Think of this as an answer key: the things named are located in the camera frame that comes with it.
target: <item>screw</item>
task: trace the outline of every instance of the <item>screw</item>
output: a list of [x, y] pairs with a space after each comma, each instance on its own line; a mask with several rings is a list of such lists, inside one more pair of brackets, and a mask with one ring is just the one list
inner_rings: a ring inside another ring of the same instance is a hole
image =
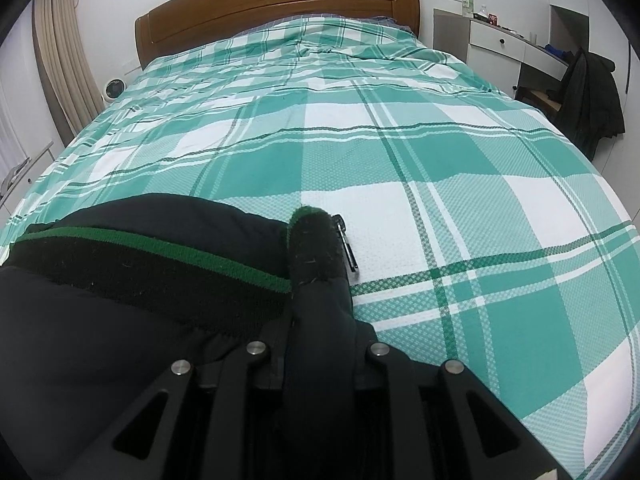
[[171, 371], [176, 375], [184, 375], [191, 370], [191, 363], [180, 359], [171, 365]]
[[267, 345], [262, 341], [251, 341], [246, 346], [246, 351], [251, 355], [258, 355], [264, 352], [267, 349]]
[[444, 363], [444, 369], [450, 374], [458, 375], [465, 370], [465, 365], [457, 359], [449, 359]]
[[389, 353], [389, 345], [384, 343], [373, 343], [369, 349], [371, 350], [371, 353], [377, 357], [382, 357]]

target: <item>bed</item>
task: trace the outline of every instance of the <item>bed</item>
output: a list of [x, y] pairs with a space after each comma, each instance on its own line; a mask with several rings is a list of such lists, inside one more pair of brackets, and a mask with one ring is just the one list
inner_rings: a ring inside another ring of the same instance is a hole
[[143, 193], [340, 213], [356, 317], [413, 359], [464, 361], [599, 478], [638, 422], [640, 237], [556, 128], [419, 27], [418, 0], [151, 10], [145, 71], [34, 184], [0, 261], [29, 224]]

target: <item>green and white plaid blanket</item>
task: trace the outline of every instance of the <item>green and white plaid blanket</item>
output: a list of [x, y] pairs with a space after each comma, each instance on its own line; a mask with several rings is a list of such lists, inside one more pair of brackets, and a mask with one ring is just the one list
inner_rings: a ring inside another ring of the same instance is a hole
[[155, 60], [0, 234], [142, 193], [340, 213], [356, 316], [459, 358], [574, 478], [638, 421], [638, 232], [539, 112], [395, 28], [300, 18]]

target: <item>headboard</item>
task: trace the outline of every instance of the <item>headboard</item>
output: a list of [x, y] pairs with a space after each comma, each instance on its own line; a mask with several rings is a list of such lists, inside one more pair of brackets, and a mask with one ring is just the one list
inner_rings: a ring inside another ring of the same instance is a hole
[[348, 18], [389, 16], [416, 36], [420, 28], [419, 0], [170, 0], [136, 20], [140, 66], [271, 20], [309, 12]]

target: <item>metal zipper pull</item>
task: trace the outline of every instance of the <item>metal zipper pull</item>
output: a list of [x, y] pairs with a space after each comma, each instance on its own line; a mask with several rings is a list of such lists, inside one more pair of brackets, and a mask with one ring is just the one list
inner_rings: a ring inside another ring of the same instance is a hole
[[344, 249], [344, 254], [347, 258], [347, 263], [349, 264], [351, 272], [358, 272], [356, 257], [353, 255], [353, 251], [351, 250], [351, 246], [347, 240], [347, 225], [344, 223], [344, 218], [340, 215], [333, 215], [331, 219], [334, 221], [335, 230], [338, 231], [338, 236], [342, 242], [342, 248]]

